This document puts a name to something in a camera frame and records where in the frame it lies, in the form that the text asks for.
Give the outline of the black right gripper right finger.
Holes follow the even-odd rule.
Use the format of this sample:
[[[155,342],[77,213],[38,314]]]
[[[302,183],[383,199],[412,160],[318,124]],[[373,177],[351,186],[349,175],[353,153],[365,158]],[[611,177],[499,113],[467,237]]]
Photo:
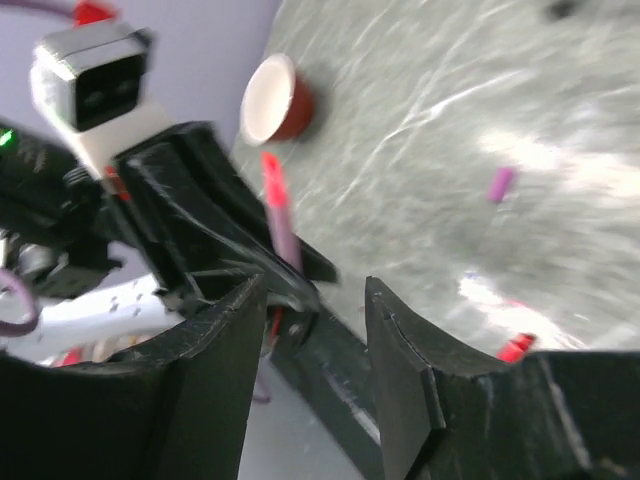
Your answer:
[[[389,479],[635,479],[639,356],[538,351],[509,364],[365,285]]]

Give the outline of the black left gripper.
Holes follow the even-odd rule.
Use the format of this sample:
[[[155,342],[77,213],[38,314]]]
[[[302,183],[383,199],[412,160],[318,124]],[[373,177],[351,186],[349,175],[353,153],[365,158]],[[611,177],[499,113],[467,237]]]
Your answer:
[[[171,310],[201,310],[260,275],[268,303],[318,310],[315,280],[336,267],[265,212],[219,145],[212,124],[186,122],[119,154],[105,198]]]

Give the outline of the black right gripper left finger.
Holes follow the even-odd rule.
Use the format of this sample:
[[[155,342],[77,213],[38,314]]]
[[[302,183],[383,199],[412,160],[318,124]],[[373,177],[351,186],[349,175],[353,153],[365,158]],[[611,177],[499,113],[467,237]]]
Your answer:
[[[259,362],[258,276],[114,361],[51,368],[76,325],[1,348],[5,479],[234,479]]]

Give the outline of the red purple pen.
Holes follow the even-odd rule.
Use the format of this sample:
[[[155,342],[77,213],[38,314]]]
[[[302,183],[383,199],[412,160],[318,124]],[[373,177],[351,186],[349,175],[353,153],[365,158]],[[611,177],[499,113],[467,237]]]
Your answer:
[[[293,230],[289,193],[284,173],[276,155],[263,152],[261,162],[267,219],[274,251],[297,271],[303,270],[301,248]]]

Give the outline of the small purple pen cap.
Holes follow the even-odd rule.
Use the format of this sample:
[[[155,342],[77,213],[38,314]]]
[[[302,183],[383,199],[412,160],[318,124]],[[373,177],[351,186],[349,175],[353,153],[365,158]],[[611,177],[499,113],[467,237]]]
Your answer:
[[[494,203],[501,203],[508,194],[509,188],[515,178],[515,169],[512,167],[500,167],[491,182],[488,190],[488,199]]]

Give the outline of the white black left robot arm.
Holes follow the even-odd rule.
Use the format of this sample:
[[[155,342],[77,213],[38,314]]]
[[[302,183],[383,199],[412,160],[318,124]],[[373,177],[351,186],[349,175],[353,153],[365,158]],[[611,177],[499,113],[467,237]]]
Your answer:
[[[120,154],[104,187],[67,149],[1,131],[1,265],[39,324],[1,346],[26,360],[110,337],[214,322],[258,286],[260,307],[320,311],[336,267],[308,244],[282,247],[266,207],[219,146],[186,122]]]

